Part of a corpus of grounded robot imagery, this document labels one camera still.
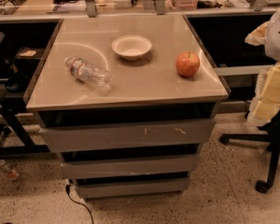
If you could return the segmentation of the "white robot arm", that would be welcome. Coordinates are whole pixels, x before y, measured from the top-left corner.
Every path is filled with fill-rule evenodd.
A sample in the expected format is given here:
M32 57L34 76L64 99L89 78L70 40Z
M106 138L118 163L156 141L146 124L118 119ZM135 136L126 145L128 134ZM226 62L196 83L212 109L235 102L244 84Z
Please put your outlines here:
M249 45L263 45L265 55L275 60L270 69L261 69L247 120L255 126L269 123L280 110L280 8L253 32L245 42Z

